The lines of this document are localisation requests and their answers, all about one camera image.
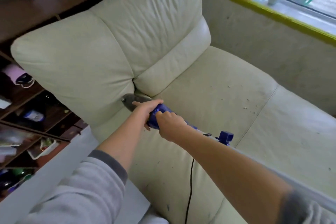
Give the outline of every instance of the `cabinet top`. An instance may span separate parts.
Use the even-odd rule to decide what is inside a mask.
[[[0,43],[86,0],[0,0]]]

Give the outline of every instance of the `back cushion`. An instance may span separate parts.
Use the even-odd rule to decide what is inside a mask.
[[[109,27],[131,65],[136,87],[149,96],[165,89],[211,41],[202,0],[104,0],[91,11]]]
[[[15,60],[90,125],[133,93],[132,69],[109,28],[90,11],[32,31],[11,48]]]

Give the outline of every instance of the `brown wooden cabinet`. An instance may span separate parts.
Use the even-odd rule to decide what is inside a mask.
[[[16,38],[88,10],[100,1],[102,0],[0,0],[0,71],[11,63],[18,65],[11,55],[11,44]],[[15,147],[15,155],[6,156],[0,163],[0,171],[17,168],[38,171],[87,126],[63,104],[43,100],[45,94],[50,93],[38,82],[25,89],[15,85],[6,74],[0,72],[0,96],[12,103],[7,108],[0,109],[0,135],[1,132],[3,136],[10,135],[13,131],[13,134],[27,137]],[[19,110],[29,108],[43,113],[45,119],[31,122],[18,115]],[[33,160],[27,149],[38,145],[41,138],[51,138],[59,144],[49,154]],[[2,192],[0,201],[7,194]]]

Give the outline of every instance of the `gray sweatshirt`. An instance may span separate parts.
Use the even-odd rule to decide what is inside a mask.
[[[20,224],[112,224],[121,208],[126,180],[119,162],[93,150],[67,185],[57,186]],[[283,201],[278,224],[301,223],[336,224],[317,203],[293,192]]]

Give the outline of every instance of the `handheld vacuum cleaner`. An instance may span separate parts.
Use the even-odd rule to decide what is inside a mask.
[[[142,96],[138,96],[135,94],[125,94],[122,98],[122,102],[124,104],[124,106],[130,110],[131,112],[134,111],[134,109],[136,108],[135,105],[132,104],[133,101],[136,102],[147,102],[147,101],[151,101],[152,99],[150,98],[146,98],[146,97],[142,97]],[[147,125],[150,128],[154,128],[154,129],[160,129],[159,125],[156,121],[156,117],[155,114],[161,111],[162,113],[164,112],[173,112],[171,109],[169,109],[166,105],[164,104],[158,104],[157,107],[155,107],[155,109],[150,113],[149,115],[149,119],[147,121]],[[222,144],[228,145],[229,146],[229,142],[232,141],[233,139],[233,134],[226,132],[226,131],[222,131],[219,135],[219,137],[212,137],[210,133],[203,133],[202,131],[198,130],[197,127],[188,124],[189,126],[193,127],[194,129],[196,129],[197,131],[199,131],[200,133],[204,134],[207,137],[212,138],[213,140],[219,141]],[[270,171],[276,173],[279,177],[281,177],[282,179],[284,179],[286,182],[288,182],[293,188],[296,188],[299,192],[304,193],[307,197],[311,198],[312,200],[316,201],[320,206],[322,206],[323,208],[329,210],[332,213],[336,213],[336,200],[317,191],[316,189],[309,187],[305,184],[303,184],[302,182],[280,172],[277,171],[271,167],[266,166],[265,164],[263,164],[262,162],[260,162],[259,160],[256,160],[248,155],[246,155],[245,153],[237,150],[236,148],[232,148],[236,151],[238,151],[241,154],[244,154],[245,156],[253,159],[254,161],[262,164],[264,167],[266,167],[267,169],[269,169]]]

